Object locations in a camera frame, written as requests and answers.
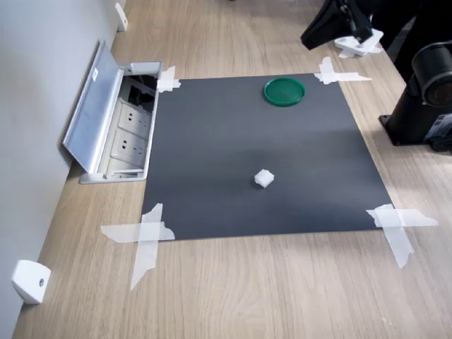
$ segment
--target open metal lid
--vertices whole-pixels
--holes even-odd
[[[102,41],[63,140],[87,173],[99,167],[123,74]]]

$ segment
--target gray wall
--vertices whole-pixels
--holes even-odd
[[[115,2],[0,0],[0,338],[22,306],[13,269],[37,260],[66,181],[61,140],[97,41],[112,45]]]

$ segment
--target wooden desk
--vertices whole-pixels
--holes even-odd
[[[312,73],[330,56],[396,208],[440,227],[408,229],[415,249],[399,269],[383,232],[296,234],[166,242],[157,267],[129,292],[136,244],[100,225],[138,222],[144,183],[79,185],[73,168],[40,262],[44,299],[24,308],[15,338],[450,338],[452,157],[395,148],[377,120],[404,83],[386,54],[339,59],[299,36],[312,0],[128,0],[118,61],[163,60],[179,78]]]

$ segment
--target white tape strip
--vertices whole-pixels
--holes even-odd
[[[323,74],[315,73],[316,78],[323,82]],[[336,81],[371,81],[372,78],[360,76],[358,73],[335,73]]]
[[[160,75],[160,79],[157,81],[157,89],[160,93],[164,91],[172,92],[173,88],[181,87],[179,79],[174,79],[176,73],[176,67],[169,67],[166,71],[163,71]]]
[[[103,234],[118,244],[127,244],[129,242],[137,242],[141,236],[141,241],[152,240],[174,240],[174,233],[165,227],[164,222],[145,222],[141,224],[127,225],[109,225],[101,226],[100,230]],[[146,235],[141,235],[140,230],[146,231]]]
[[[149,213],[141,216],[140,224],[100,227],[103,234],[119,244],[138,242],[130,291],[148,270],[155,267],[159,240],[174,240],[173,231],[161,221],[162,211],[163,205],[158,203]]]
[[[343,49],[342,52],[339,54],[339,57],[341,59],[346,59],[346,58],[353,57],[354,55],[355,55],[355,53],[353,53],[351,51],[346,51],[345,49]]]
[[[360,76],[358,73],[336,73],[333,68],[333,63],[331,58],[326,56],[323,58],[322,63],[319,65],[320,73],[315,73],[314,75],[322,83],[328,85],[329,83],[334,83],[336,81],[370,81],[371,78],[366,78]]]
[[[378,54],[378,53],[380,53],[381,51],[383,51],[382,48],[380,48],[380,47],[374,47],[374,48],[372,48],[372,49],[369,51],[369,53]]]
[[[329,56],[323,58],[322,63],[319,65],[320,73],[322,76],[323,83],[328,85],[329,83],[334,83],[338,79],[336,78],[336,73],[334,73],[333,63]]]
[[[373,217],[375,225],[383,228],[399,268],[405,266],[410,253],[415,252],[403,228],[438,226],[435,219],[424,216],[418,210],[396,210],[392,204],[382,205],[367,212]]]

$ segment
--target green lid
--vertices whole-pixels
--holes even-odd
[[[306,90],[302,83],[291,78],[276,78],[263,88],[266,99],[276,106],[291,106],[302,101]]]

